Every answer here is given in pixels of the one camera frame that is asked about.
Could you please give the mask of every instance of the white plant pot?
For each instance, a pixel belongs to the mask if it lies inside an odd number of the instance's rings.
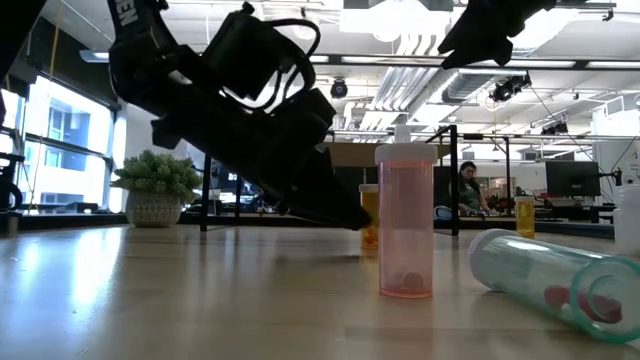
[[[125,214],[135,227],[165,228],[180,220],[180,198],[145,192],[129,192]]]

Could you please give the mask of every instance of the desk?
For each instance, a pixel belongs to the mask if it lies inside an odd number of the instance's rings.
[[[613,212],[615,210],[615,206],[589,206],[589,213],[591,215],[591,223],[599,224],[600,223],[600,213],[601,212]],[[610,223],[613,224],[613,215],[605,218],[606,220],[610,220]]]
[[[226,228],[0,239],[0,359],[637,359],[471,276],[436,235],[433,299],[378,294],[359,233]],[[610,252],[602,240],[538,239]]]

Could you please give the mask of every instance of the green succulent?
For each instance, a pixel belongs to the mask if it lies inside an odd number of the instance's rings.
[[[156,155],[145,150],[140,156],[124,161],[117,169],[118,180],[111,186],[129,191],[144,191],[177,195],[183,203],[195,198],[193,189],[202,184],[202,178],[192,167],[191,159],[178,160],[171,155]]]

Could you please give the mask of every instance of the robotic arm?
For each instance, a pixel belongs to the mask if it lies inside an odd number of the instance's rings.
[[[312,89],[309,55],[319,29],[305,20],[262,22],[253,8],[230,13],[202,55],[181,46],[162,21],[164,0],[108,0],[116,40],[109,51],[114,90],[125,101],[158,116],[153,143],[174,148],[184,139],[261,188],[281,211],[322,223],[359,229],[371,219],[338,183],[328,151],[316,148],[335,110]],[[309,26],[318,35],[308,54],[275,27]],[[299,73],[301,90],[273,109],[277,91],[263,106],[257,99],[269,80],[293,67],[286,93]]]

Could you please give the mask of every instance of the dark hair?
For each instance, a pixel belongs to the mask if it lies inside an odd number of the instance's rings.
[[[465,191],[467,189],[464,183],[464,177],[462,176],[462,170],[468,167],[472,167],[473,170],[477,169],[476,164],[472,163],[471,161],[465,161],[462,163],[462,165],[460,165],[460,171],[458,172],[458,189],[460,191]],[[476,182],[475,179],[467,180],[467,183],[469,184],[469,186],[471,186],[473,190],[475,190],[478,194],[480,194],[480,186],[478,186],[478,183]]]

